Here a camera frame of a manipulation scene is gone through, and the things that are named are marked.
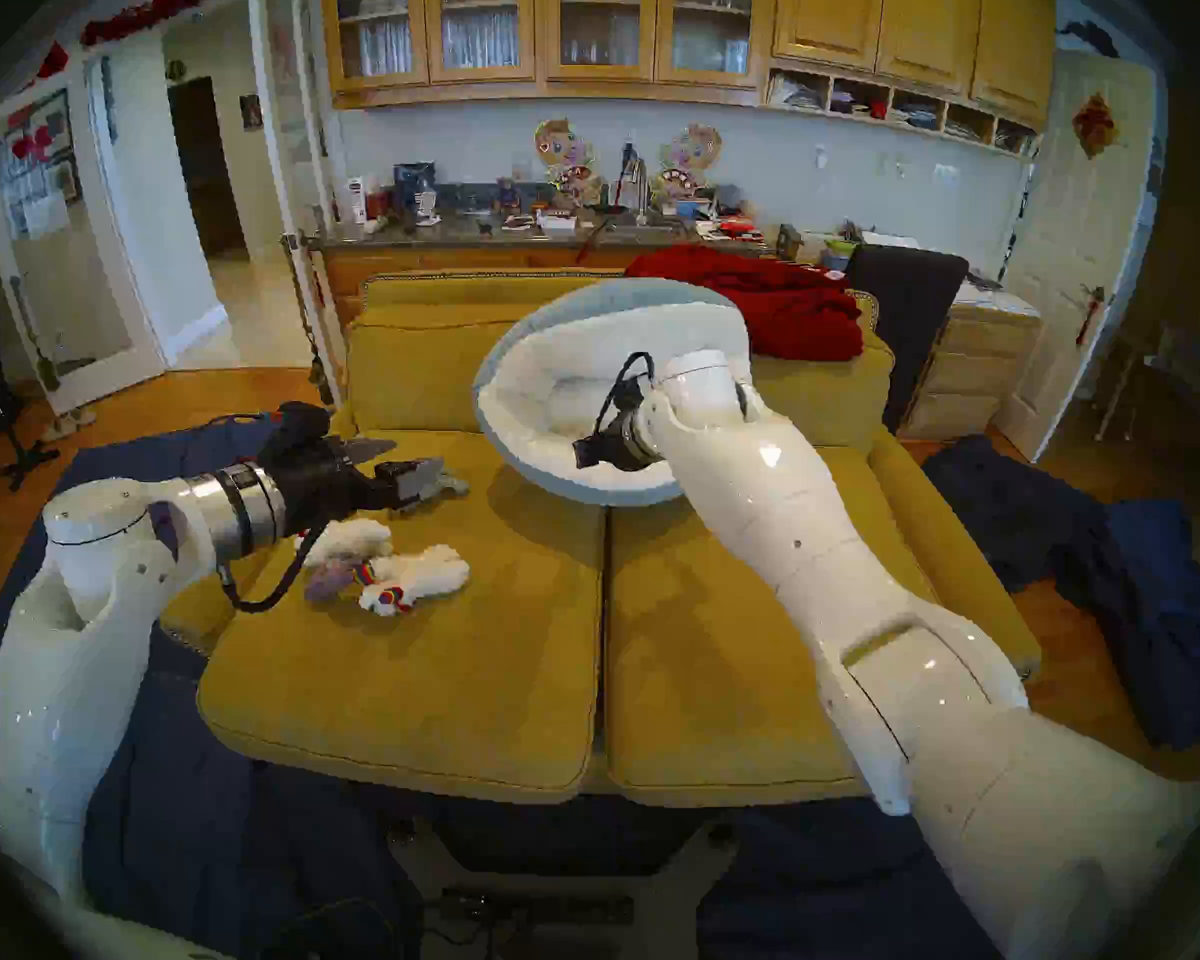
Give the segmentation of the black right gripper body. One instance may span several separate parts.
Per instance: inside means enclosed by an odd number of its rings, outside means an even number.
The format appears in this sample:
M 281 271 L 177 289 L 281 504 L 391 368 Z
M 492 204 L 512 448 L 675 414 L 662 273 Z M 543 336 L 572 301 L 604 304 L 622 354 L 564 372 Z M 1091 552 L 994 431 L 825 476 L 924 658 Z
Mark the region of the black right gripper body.
M 622 409 L 604 430 L 572 443 L 578 469 L 608 464 L 619 472 L 642 472 L 653 466 L 653 450 L 638 430 L 638 408 Z

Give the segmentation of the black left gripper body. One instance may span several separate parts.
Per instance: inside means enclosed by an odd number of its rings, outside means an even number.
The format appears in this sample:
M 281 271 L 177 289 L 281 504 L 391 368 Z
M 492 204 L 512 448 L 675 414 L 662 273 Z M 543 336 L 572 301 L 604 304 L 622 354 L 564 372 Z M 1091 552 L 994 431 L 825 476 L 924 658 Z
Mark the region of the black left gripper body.
M 281 530 L 389 510 L 388 490 L 388 478 L 367 476 L 347 461 L 343 439 L 280 439 Z

